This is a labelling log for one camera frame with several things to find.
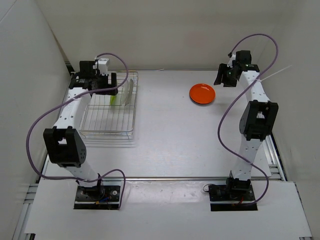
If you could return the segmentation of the green plate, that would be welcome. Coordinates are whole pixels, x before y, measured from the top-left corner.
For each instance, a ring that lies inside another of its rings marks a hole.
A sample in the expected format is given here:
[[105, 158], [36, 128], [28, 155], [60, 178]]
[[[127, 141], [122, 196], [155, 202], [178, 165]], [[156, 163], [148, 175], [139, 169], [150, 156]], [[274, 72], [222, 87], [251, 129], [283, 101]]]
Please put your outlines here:
[[116, 104], [116, 101], [117, 101], [117, 96], [116, 95], [111, 95], [110, 96], [110, 99], [109, 99], [109, 104], [111, 106], [115, 105]]

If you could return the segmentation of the orange plate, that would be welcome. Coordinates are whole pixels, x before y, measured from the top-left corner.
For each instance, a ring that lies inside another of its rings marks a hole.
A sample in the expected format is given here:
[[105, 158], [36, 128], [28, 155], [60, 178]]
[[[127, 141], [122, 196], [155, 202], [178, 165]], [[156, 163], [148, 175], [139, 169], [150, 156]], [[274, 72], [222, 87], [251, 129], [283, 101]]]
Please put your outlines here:
[[210, 85], [198, 83], [190, 88], [189, 97], [196, 104], [207, 105], [215, 100], [216, 92]]

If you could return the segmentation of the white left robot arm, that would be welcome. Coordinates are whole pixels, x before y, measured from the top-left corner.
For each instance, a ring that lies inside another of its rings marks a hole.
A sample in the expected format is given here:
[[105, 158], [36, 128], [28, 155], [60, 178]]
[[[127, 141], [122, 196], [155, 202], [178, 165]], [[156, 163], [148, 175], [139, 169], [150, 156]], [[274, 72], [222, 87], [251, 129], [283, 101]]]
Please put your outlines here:
[[116, 95], [116, 73], [108, 73], [109, 59], [80, 61], [79, 72], [72, 75], [67, 92], [66, 104], [52, 128], [43, 132], [49, 160], [52, 164], [69, 171], [80, 187], [88, 188], [87, 194], [93, 200], [100, 200], [105, 194], [100, 175], [86, 161], [87, 149], [78, 132], [84, 111], [92, 99], [92, 90], [103, 89], [104, 95]]

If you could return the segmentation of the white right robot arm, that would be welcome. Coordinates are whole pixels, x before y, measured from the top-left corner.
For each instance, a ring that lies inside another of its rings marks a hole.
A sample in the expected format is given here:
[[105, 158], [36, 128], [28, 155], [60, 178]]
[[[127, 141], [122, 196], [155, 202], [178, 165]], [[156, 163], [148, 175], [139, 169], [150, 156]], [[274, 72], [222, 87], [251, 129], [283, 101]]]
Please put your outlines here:
[[230, 200], [238, 199], [249, 190], [251, 171], [257, 151], [262, 142], [272, 133], [279, 106], [270, 101], [259, 82], [260, 69], [252, 64], [249, 50], [229, 54], [227, 64], [221, 63], [214, 85], [236, 87], [238, 83], [245, 89], [247, 106], [239, 121], [241, 144], [237, 153], [237, 163], [226, 180], [224, 193]]

